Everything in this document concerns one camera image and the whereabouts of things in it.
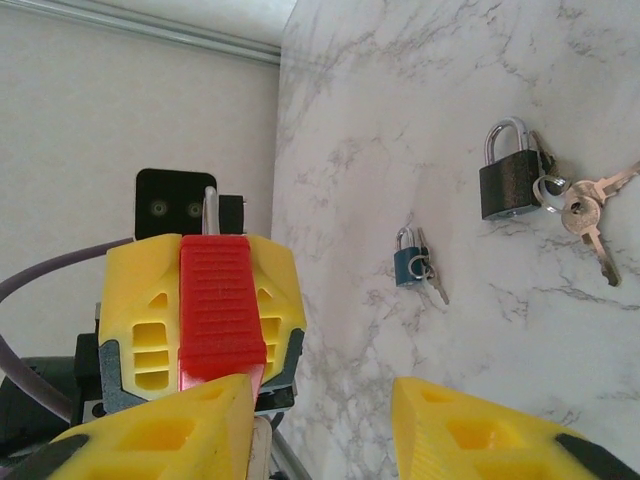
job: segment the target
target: camera lens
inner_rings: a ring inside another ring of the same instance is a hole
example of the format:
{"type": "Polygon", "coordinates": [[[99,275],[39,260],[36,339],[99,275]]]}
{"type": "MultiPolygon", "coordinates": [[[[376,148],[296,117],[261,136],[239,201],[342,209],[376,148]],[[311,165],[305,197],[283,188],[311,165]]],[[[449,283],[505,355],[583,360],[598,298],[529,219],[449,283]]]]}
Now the camera lens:
{"type": "Polygon", "coordinates": [[[151,215],[154,217],[162,217],[167,213],[167,210],[169,210],[169,206],[164,200],[155,200],[151,203],[150,210],[151,215]]]}
{"type": "Polygon", "coordinates": [[[202,216],[202,204],[201,203],[190,203],[187,207],[187,213],[190,217],[198,218],[202,216]]]}

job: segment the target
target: key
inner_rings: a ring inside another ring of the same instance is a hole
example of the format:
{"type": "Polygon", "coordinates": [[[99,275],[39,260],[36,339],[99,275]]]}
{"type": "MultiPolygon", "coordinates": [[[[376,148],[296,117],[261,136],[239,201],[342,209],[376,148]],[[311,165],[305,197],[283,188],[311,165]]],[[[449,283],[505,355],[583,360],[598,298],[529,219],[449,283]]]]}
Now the key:
{"type": "Polygon", "coordinates": [[[620,285],[621,278],[618,269],[600,240],[598,223],[602,207],[599,201],[589,196],[576,196],[573,199],[568,199],[565,210],[562,214],[564,228],[574,235],[578,235],[585,245],[596,252],[602,275],[607,279],[609,285],[612,287],[620,285]]]}
{"type": "Polygon", "coordinates": [[[442,283],[440,283],[440,277],[438,277],[438,272],[436,272],[436,269],[430,266],[426,275],[429,285],[431,285],[438,291],[438,293],[440,294],[440,298],[442,298],[444,304],[449,305],[449,296],[447,295],[447,292],[444,291],[442,283]]]}
{"type": "Polygon", "coordinates": [[[569,172],[564,171],[566,170],[566,168],[565,169],[560,168],[561,165],[556,160],[555,155],[551,153],[547,143],[544,141],[542,136],[536,130],[531,130],[530,134],[535,140],[536,145],[538,146],[538,156],[540,158],[540,164],[542,166],[542,170],[544,171],[545,175],[551,175],[552,177],[560,177],[563,180],[565,180],[565,183],[562,186],[556,185],[555,183],[552,183],[549,181],[545,182],[544,186],[546,187],[547,192],[549,192],[549,194],[553,195],[554,197],[562,195],[564,192],[568,190],[569,186],[571,185],[570,177],[572,177],[573,175],[568,175],[569,172]]]}
{"type": "Polygon", "coordinates": [[[622,187],[634,176],[640,174],[640,161],[634,163],[629,168],[624,169],[620,173],[609,178],[601,178],[594,182],[593,180],[580,180],[574,183],[567,190],[567,199],[575,197],[593,197],[601,207],[604,207],[608,198],[616,195],[622,187]]]}
{"type": "Polygon", "coordinates": [[[424,268],[429,268],[429,247],[427,247],[427,239],[424,236],[424,230],[422,227],[418,227],[418,241],[420,242],[420,253],[424,255],[425,258],[422,259],[422,264],[424,268]]]}

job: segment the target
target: marble wall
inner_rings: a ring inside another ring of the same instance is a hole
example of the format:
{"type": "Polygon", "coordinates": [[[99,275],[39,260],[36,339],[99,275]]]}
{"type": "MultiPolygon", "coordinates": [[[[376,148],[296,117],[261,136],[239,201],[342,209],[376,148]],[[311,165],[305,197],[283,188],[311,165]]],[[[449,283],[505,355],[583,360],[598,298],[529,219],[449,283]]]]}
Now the marble wall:
{"type": "Polygon", "coordinates": [[[633,0],[299,0],[272,234],[296,255],[309,322],[281,428],[314,479],[397,476],[399,375],[570,425],[640,469],[640,179],[601,222],[618,288],[556,215],[482,221],[478,183],[507,115],[582,178],[639,159],[639,19],[633,0]],[[448,307],[394,285],[409,220],[448,307]]]}

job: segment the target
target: key ring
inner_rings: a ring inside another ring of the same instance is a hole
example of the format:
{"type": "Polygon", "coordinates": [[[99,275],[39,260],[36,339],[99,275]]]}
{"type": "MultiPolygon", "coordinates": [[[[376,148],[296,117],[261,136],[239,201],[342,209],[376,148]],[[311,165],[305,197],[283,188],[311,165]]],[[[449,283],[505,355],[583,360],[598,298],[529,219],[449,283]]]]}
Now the key ring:
{"type": "Polygon", "coordinates": [[[416,255],[415,257],[413,257],[411,260],[409,260],[409,264],[407,265],[407,268],[409,269],[409,275],[411,275],[413,278],[415,278],[416,280],[422,280],[423,278],[427,277],[427,273],[429,272],[430,269],[428,269],[427,267],[424,266],[424,264],[422,265],[422,275],[415,275],[413,273],[413,263],[417,262],[418,260],[429,260],[429,257],[427,255],[416,255]]]}
{"type": "Polygon", "coordinates": [[[566,191],[569,189],[570,183],[564,178],[554,177],[553,175],[542,175],[535,182],[533,182],[533,194],[535,195],[536,200],[540,202],[540,205],[542,205],[546,211],[557,213],[560,215],[570,212],[571,210],[566,208],[556,208],[545,200],[543,192],[550,195],[545,182],[551,182],[554,185],[562,188],[562,194],[566,193],[566,191]]]}

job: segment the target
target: red ridged component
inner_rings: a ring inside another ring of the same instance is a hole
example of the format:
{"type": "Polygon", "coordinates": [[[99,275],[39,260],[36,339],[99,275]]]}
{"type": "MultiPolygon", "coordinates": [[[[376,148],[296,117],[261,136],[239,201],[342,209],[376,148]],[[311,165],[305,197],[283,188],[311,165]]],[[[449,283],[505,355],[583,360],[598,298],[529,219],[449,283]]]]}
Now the red ridged component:
{"type": "Polygon", "coordinates": [[[257,397],[266,357],[249,241],[240,235],[183,237],[180,390],[248,373],[257,397]]]}

